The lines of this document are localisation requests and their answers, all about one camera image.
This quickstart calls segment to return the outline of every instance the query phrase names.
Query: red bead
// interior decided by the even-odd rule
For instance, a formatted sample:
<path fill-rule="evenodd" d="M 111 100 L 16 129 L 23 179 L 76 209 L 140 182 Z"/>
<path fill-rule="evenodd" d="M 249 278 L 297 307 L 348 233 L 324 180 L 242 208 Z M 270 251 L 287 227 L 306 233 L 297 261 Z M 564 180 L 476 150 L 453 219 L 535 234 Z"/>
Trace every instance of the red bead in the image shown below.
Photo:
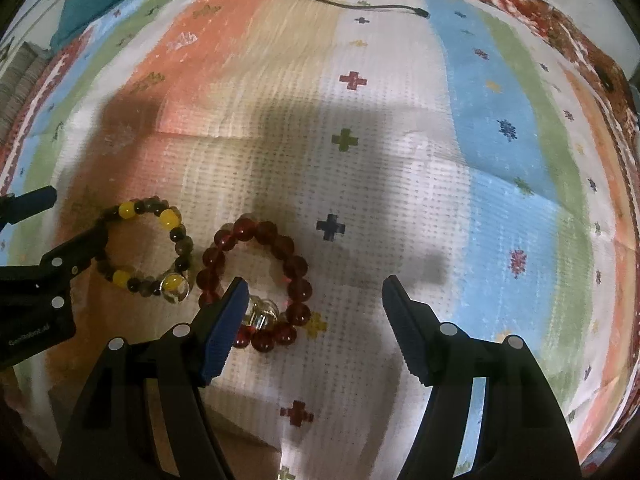
<path fill-rule="evenodd" d="M 290 256 L 285 260 L 282 270 L 284 270 L 285 276 L 295 280 L 296 278 L 302 278 L 309 270 L 309 266 L 302 256 Z"/>
<path fill-rule="evenodd" d="M 304 326 L 311 319 L 311 310 L 304 303 L 291 303 L 286 311 L 287 320 L 296 326 Z"/>
<path fill-rule="evenodd" d="M 214 272 L 213 269 L 202 269 L 198 275 L 196 276 L 196 285 L 201 288 L 201 290 L 210 290 L 214 292 L 218 283 L 220 282 L 220 278 Z"/>
<path fill-rule="evenodd" d="M 259 244 L 271 245 L 278 236 L 278 228 L 273 222 L 260 222 L 255 227 L 255 239 Z"/>
<path fill-rule="evenodd" d="M 225 266 L 225 253 L 216 246 L 210 247 L 202 253 L 202 263 L 205 267 L 221 269 Z"/>
<path fill-rule="evenodd" d="M 271 352 L 273 347 L 276 346 L 273 332 L 271 330 L 258 330 L 251 338 L 251 346 L 263 354 Z"/>
<path fill-rule="evenodd" d="M 311 283 L 303 278 L 293 280 L 287 287 L 287 294 L 293 301 L 306 301 L 313 294 Z"/>
<path fill-rule="evenodd" d="M 271 254 L 279 260 L 286 260 L 296 251 L 293 240 L 288 236 L 278 235 L 271 246 Z"/>
<path fill-rule="evenodd" d="M 198 305 L 200 306 L 200 308 L 205 308 L 206 306 L 215 303 L 219 299 L 220 296 L 216 292 L 207 290 L 203 292 L 198 298 Z"/>
<path fill-rule="evenodd" d="M 234 224 L 234 236 L 241 242 L 248 242 L 255 235 L 255 222 L 250 218 L 239 218 Z"/>
<path fill-rule="evenodd" d="M 223 251 L 230 251 L 236 246 L 238 240 L 228 229 L 220 229 L 213 237 L 213 243 Z"/>
<path fill-rule="evenodd" d="M 273 327 L 273 337 L 279 345 L 289 346 L 295 343 L 298 332 L 291 324 L 279 322 Z"/>
<path fill-rule="evenodd" d="M 238 334 L 236 334 L 236 340 L 234 341 L 234 346 L 236 348 L 246 348 L 249 346 L 251 342 L 251 330 L 247 325 L 240 325 L 238 329 Z"/>

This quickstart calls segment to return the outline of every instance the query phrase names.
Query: green cross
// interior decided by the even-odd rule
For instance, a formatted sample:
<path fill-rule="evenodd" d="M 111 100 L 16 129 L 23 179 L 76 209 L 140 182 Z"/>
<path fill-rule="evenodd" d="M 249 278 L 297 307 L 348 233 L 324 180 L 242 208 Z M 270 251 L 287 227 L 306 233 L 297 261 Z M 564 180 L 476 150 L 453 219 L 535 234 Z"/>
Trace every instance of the green cross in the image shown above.
<path fill-rule="evenodd" d="M 296 480 L 295 475 L 289 474 L 289 468 L 286 466 L 282 466 L 280 471 L 278 471 L 278 480 Z"/>
<path fill-rule="evenodd" d="M 331 143 L 338 144 L 341 152 L 348 152 L 350 146 L 358 145 L 358 137 L 351 137 L 351 130 L 343 128 L 340 135 L 332 135 Z"/>

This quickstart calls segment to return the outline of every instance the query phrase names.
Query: striped fabric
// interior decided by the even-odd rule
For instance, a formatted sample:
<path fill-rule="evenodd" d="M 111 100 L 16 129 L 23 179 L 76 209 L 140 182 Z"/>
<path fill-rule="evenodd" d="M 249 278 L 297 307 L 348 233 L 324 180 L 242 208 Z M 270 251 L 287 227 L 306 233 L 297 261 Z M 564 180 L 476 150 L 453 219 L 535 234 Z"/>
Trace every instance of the striped fabric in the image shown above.
<path fill-rule="evenodd" d="M 638 357 L 629 147 L 527 27 L 468 0 L 402 2 L 430 19 L 310 0 L 112 9 L 53 60 L 9 133 L 3 192 L 53 184 L 59 199 L 2 232 L 0 263 L 35 262 L 133 197 L 177 205 L 198 251 L 241 214 L 271 219 L 309 262 L 314 323 L 290 348 L 233 350 L 203 398 L 282 450 L 283 479 L 398 474 L 429 391 L 383 313 L 389 274 L 471 336 L 523 336 L 583 460 L 618 420 Z M 344 234 L 317 229 L 327 215 Z M 166 235 L 145 220 L 127 227 L 110 235 L 113 260 L 164 269 Z M 230 254 L 223 284 L 235 275 L 286 306 L 260 247 Z M 198 308 L 197 294 L 178 307 L 145 300 L 94 270 L 73 294 L 78 335 L 18 368 L 49 444 L 57 436 L 36 389 L 81 382 L 112 336 L 155 338 Z M 482 389 L 460 472 L 473 460 Z M 294 401 L 312 421 L 290 424 Z"/>

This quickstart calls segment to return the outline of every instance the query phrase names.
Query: red cross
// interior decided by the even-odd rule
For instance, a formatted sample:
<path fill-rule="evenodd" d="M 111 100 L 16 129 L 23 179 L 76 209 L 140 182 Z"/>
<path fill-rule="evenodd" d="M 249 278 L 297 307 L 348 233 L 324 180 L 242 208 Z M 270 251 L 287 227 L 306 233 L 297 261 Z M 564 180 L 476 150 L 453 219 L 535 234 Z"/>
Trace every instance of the red cross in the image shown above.
<path fill-rule="evenodd" d="M 292 426 L 300 427 L 303 422 L 313 422 L 314 414 L 307 413 L 305 410 L 305 403 L 299 400 L 293 401 L 292 408 L 281 408 L 280 416 L 288 416 L 289 424 Z"/>
<path fill-rule="evenodd" d="M 347 90 L 357 90 L 358 85 L 366 86 L 367 80 L 358 77 L 358 72 L 349 72 L 349 75 L 341 75 L 340 82 L 347 83 Z"/>

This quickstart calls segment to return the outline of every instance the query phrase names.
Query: yellow bead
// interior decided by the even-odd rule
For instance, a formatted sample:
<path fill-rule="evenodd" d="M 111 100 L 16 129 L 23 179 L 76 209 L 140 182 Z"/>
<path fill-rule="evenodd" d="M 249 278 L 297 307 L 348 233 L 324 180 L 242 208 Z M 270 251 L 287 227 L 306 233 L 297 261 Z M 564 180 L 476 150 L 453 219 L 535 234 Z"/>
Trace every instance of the yellow bead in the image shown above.
<path fill-rule="evenodd" d="M 120 288 L 127 288 L 127 282 L 131 275 L 126 270 L 116 270 L 113 273 L 113 283 Z"/>
<path fill-rule="evenodd" d="M 184 282 L 185 279 L 180 274 L 169 274 L 162 280 L 162 289 L 171 292 L 177 290 Z"/>
<path fill-rule="evenodd" d="M 129 200 L 128 202 L 123 202 L 122 204 L 120 204 L 118 208 L 118 214 L 125 220 L 133 218 L 136 215 L 136 210 L 134 209 L 133 202 Z"/>
<path fill-rule="evenodd" d="M 180 217 L 171 209 L 165 209 L 160 213 L 160 221 L 167 231 L 180 225 Z"/>

